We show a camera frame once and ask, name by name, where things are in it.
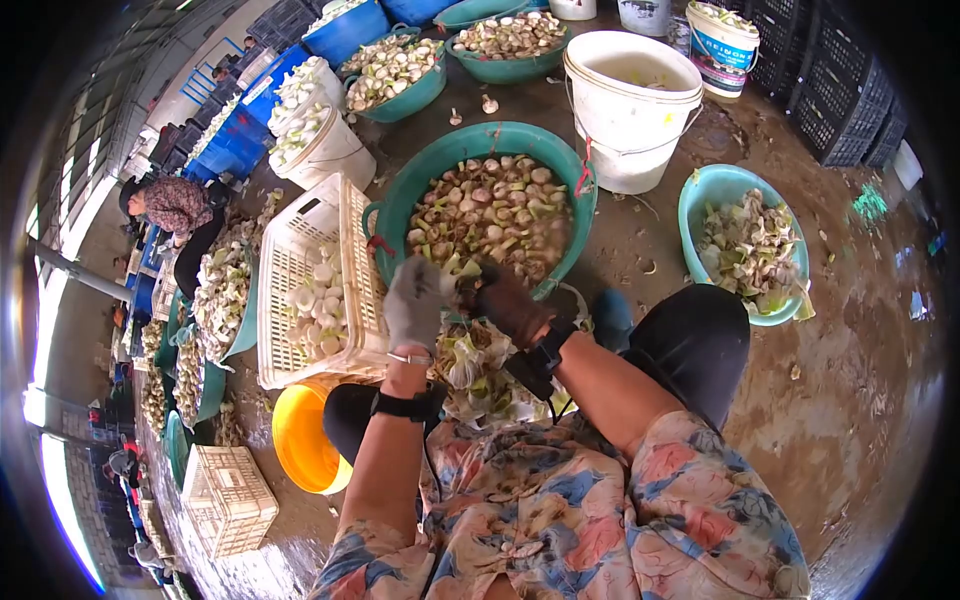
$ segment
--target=hand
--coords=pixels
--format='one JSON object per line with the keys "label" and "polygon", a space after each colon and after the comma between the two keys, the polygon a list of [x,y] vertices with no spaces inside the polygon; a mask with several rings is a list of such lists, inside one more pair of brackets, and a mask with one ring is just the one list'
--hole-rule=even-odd
{"label": "hand", "polygon": [[442,304],[437,265],[423,256],[403,261],[383,300],[390,352],[402,346],[420,346],[436,356]]}
{"label": "hand", "polygon": [[508,269],[489,263],[480,268],[483,271],[481,285],[472,299],[462,300],[463,304],[472,318],[486,317],[510,336],[514,346],[527,349],[537,332],[553,317],[553,312],[530,298],[530,292]]}

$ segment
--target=white bucket handle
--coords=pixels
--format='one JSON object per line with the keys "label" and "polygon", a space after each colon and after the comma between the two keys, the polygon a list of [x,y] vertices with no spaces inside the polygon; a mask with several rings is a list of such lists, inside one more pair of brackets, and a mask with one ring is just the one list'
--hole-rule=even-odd
{"label": "white bucket handle", "polygon": [[[707,48],[707,45],[704,43],[702,39],[700,39],[700,36],[697,35],[697,28],[691,25],[690,32],[693,34],[694,37],[697,38],[697,41],[700,42],[700,47],[707,51],[707,54],[709,54],[710,56],[710,60],[713,60],[713,64],[714,65],[720,64],[720,61],[713,57],[713,54],[710,53],[710,50]],[[743,71],[744,75],[746,75],[747,73],[750,73],[751,71],[754,70],[754,67],[756,66],[756,61],[759,58],[759,56],[760,56],[760,49],[759,47],[757,47],[754,49],[754,59],[750,63],[750,66],[748,66],[746,69],[736,69],[736,67],[733,67],[733,68],[736,69],[737,71]]]}
{"label": "white bucket handle", "polygon": [[697,117],[700,116],[700,113],[704,111],[704,103],[701,102],[700,106],[697,107],[697,111],[693,114],[693,118],[687,121],[686,125],[684,125],[684,130],[678,133],[677,135],[674,135],[670,139],[666,140],[665,142],[657,144],[656,146],[651,146],[650,148],[644,148],[643,150],[617,150],[611,146],[608,146],[607,144],[597,141],[592,135],[589,134],[589,132],[587,131],[587,128],[584,127],[584,122],[580,120],[580,116],[577,114],[577,109],[576,107],[573,106],[573,96],[570,95],[571,85],[569,85],[569,82],[570,82],[570,75],[569,73],[564,72],[564,90],[566,90],[566,100],[570,103],[570,110],[573,112],[573,120],[576,121],[577,124],[580,126],[580,129],[582,129],[584,133],[587,134],[587,138],[589,138],[590,142],[598,146],[603,146],[604,148],[609,148],[610,150],[613,150],[614,152],[618,153],[621,156],[642,155],[643,153],[650,152],[651,150],[662,148],[667,144],[672,144],[673,142],[680,139],[681,136],[684,135],[684,133],[689,131],[690,127],[693,125],[693,122],[696,121]]}

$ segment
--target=black pants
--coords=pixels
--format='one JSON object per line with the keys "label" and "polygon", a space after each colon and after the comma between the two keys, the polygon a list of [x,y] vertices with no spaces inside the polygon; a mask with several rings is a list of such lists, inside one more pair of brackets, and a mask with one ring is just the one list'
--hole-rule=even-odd
{"label": "black pants", "polygon": [[[749,350],[750,322],[743,303],[704,283],[687,286],[654,306],[630,334],[630,348],[622,356],[719,430]],[[351,465],[370,422],[374,394],[373,386],[344,384],[326,399],[324,432]],[[427,423],[427,434],[437,422]]]}
{"label": "black pants", "polygon": [[220,229],[223,227],[224,209],[214,208],[213,218],[206,225],[194,229],[193,235],[177,256],[177,262],[174,263],[174,279],[177,280],[177,287],[188,300],[193,299],[194,292],[200,286],[200,281],[197,279],[200,259],[210,250],[210,246],[213,246],[214,240],[220,235]]}

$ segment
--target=red string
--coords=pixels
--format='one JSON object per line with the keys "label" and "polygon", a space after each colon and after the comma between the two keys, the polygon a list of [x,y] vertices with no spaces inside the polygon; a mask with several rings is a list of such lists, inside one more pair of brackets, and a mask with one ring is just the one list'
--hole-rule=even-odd
{"label": "red string", "polygon": [[584,158],[584,172],[580,174],[580,178],[577,180],[577,189],[573,193],[574,196],[580,198],[580,195],[584,192],[584,183],[587,182],[587,178],[590,176],[590,170],[587,168],[587,162],[590,160],[590,146],[592,145],[593,139],[588,135],[587,136],[587,157]]}
{"label": "red string", "polygon": [[391,258],[396,256],[396,251],[390,246],[387,246],[387,242],[379,233],[373,235],[370,240],[367,241],[367,253],[370,256],[373,256],[376,254],[377,248],[382,248],[383,251],[386,252]]}

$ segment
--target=silver bracelet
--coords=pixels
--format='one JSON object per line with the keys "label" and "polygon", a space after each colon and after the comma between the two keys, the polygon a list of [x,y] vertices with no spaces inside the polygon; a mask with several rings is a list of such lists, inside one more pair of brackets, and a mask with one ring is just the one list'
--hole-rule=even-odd
{"label": "silver bracelet", "polygon": [[432,356],[419,356],[416,354],[411,356],[399,356],[398,354],[393,354],[392,352],[387,352],[387,356],[393,358],[394,360],[398,360],[401,363],[408,363],[410,365],[426,365],[429,367],[433,364]]}

